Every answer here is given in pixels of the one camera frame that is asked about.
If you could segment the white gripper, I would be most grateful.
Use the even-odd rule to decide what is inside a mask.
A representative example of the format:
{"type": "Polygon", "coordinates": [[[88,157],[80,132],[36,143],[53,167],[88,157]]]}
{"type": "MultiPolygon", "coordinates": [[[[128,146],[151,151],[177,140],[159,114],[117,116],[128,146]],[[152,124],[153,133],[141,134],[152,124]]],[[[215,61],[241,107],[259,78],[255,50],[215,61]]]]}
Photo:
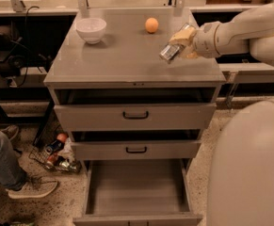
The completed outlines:
{"type": "Polygon", "coordinates": [[[169,43],[185,47],[180,54],[180,58],[195,59],[199,56],[206,58],[220,57],[215,43],[216,32],[219,26],[220,22],[205,23],[197,31],[194,27],[189,26],[176,32],[170,38],[169,43]]]}

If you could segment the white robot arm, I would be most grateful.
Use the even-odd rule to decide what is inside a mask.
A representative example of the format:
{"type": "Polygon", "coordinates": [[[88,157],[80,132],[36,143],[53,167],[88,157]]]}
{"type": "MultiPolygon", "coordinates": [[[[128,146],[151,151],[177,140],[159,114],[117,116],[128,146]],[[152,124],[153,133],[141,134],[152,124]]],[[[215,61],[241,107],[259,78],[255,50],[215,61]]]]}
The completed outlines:
{"type": "MultiPolygon", "coordinates": [[[[274,67],[274,3],[248,9],[228,23],[181,29],[169,40],[181,58],[248,52],[274,67]]],[[[206,226],[274,226],[274,99],[239,111],[214,149],[206,226]]]]}

